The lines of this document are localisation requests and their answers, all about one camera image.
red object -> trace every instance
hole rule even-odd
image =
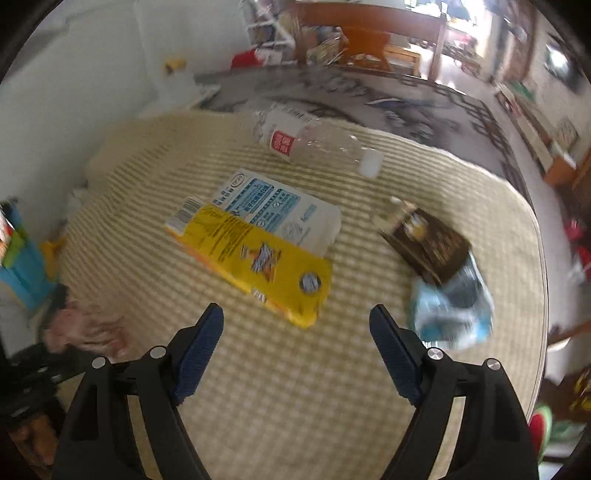
[[[544,416],[541,413],[534,413],[530,420],[531,443],[534,445],[536,457],[540,456],[540,449],[544,444]]]
[[[566,233],[566,238],[569,239],[569,242],[576,242],[583,238],[585,230],[583,225],[578,220],[570,219],[570,221],[564,226],[564,231]]]
[[[591,250],[588,250],[585,247],[578,247],[577,253],[579,254],[579,258],[585,270],[585,277],[587,280],[591,280],[591,268],[589,268],[589,265],[591,264]]]
[[[232,65],[230,69],[241,69],[245,67],[260,67],[262,62],[259,61],[256,57],[256,49],[253,48],[252,50],[243,51],[234,55],[232,59]]]
[[[295,138],[291,135],[286,133],[280,132],[279,130],[273,134],[273,140],[271,141],[271,146],[278,152],[283,153],[284,155],[289,155],[291,152],[291,147],[294,143]]]

light blue wrapper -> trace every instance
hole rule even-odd
[[[461,350],[492,333],[494,304],[472,253],[443,286],[418,278],[413,284],[409,322],[427,348]]]

blue gripper pad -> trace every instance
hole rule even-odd
[[[197,324],[200,329],[178,365],[177,384],[173,392],[175,405],[183,403],[197,390],[205,368],[223,332],[223,310],[216,306],[208,317]]]
[[[420,389],[421,374],[397,333],[397,330],[401,329],[394,327],[391,324],[393,322],[394,320],[389,315],[384,315],[379,307],[374,307],[369,314],[369,331],[398,394],[406,398],[413,407],[418,407],[423,402],[423,392]]]

yellow snack package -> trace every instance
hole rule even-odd
[[[197,197],[166,222],[199,261],[300,327],[313,325],[330,291],[328,260]]]

pink cloth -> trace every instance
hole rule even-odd
[[[95,304],[82,306],[72,300],[53,317],[44,332],[44,342],[51,353],[62,353],[69,344],[113,361],[122,359],[129,346],[120,315],[107,313]]]

